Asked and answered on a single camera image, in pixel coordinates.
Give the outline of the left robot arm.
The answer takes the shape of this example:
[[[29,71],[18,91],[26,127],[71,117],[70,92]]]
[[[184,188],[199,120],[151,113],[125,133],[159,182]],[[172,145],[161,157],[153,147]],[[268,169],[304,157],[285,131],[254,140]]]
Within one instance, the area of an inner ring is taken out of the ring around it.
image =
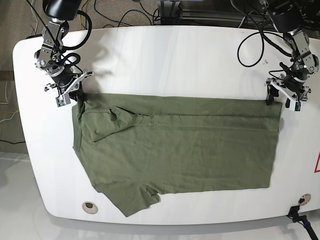
[[[303,102],[308,100],[311,89],[305,82],[311,75],[319,71],[319,59],[312,54],[309,48],[310,40],[303,32],[303,16],[293,0],[264,0],[266,11],[273,22],[275,29],[282,34],[284,43],[291,48],[291,66],[280,63],[281,71],[285,75],[274,76],[266,81],[266,104],[272,105],[279,93],[286,96],[285,107],[299,112]]]

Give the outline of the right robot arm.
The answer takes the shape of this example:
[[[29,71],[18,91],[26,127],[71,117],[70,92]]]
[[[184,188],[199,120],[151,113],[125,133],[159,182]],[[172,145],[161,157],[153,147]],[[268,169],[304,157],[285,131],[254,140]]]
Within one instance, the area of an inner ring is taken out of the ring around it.
[[[92,32],[92,21],[87,13],[79,9],[80,4],[80,0],[44,0],[42,4],[44,13],[51,20],[44,25],[41,49],[34,54],[35,66],[53,80],[44,90],[57,89],[58,107],[70,104],[71,100],[83,102],[85,94],[82,81],[93,75],[93,72],[85,72],[78,67],[81,57],[73,52],[88,41]],[[77,15],[87,20],[87,33],[79,44],[65,46],[63,38],[69,32],[69,21],[73,21]]]

